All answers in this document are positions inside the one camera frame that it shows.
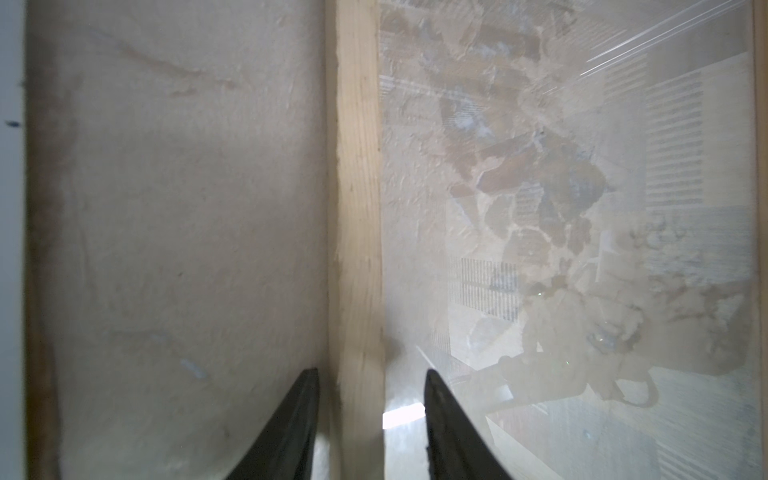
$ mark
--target white light strip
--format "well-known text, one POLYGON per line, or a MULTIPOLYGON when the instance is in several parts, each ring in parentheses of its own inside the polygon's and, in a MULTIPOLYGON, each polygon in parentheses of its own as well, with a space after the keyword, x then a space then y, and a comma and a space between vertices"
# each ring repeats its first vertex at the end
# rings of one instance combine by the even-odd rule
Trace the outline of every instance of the white light strip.
POLYGON ((382 415, 382 428, 385 430, 393 429, 423 419, 424 415, 424 405, 421 402, 390 410, 382 415))

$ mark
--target wooden beam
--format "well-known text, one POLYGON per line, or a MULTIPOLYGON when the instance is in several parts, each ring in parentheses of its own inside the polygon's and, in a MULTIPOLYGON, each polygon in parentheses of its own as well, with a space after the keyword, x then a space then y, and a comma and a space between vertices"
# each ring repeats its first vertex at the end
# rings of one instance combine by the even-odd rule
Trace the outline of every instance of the wooden beam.
POLYGON ((384 472, 378 1, 326 0, 326 27, 332 431, 341 478, 366 480, 384 472))
POLYGON ((758 256, 760 258, 760 383, 763 419, 763 478, 768 479, 768 8, 754 0, 755 111, 757 138, 758 256))

